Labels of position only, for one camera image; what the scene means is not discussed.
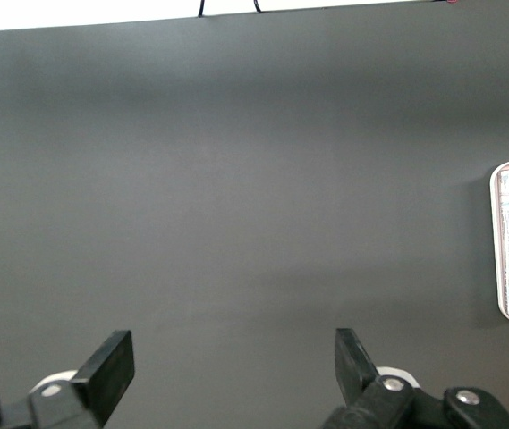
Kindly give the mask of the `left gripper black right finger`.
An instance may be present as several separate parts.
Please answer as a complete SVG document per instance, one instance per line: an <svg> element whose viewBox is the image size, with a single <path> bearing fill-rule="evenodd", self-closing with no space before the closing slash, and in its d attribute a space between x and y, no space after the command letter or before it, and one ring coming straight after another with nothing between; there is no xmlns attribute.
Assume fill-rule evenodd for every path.
<svg viewBox="0 0 509 429"><path fill-rule="evenodd" d="M509 412L491 393L452 387L441 399L408 372L375 366L352 329L335 332L335 377L344 398L323 428L509 428Z"/></svg>

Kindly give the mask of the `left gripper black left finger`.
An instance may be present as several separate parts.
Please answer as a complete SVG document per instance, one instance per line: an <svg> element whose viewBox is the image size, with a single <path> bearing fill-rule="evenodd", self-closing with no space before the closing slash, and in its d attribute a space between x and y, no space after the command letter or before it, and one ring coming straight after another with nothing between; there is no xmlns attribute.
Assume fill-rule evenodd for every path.
<svg viewBox="0 0 509 429"><path fill-rule="evenodd" d="M77 370L43 378L0 403L0 428L103 428L135 374L131 331L113 332Z"/></svg>

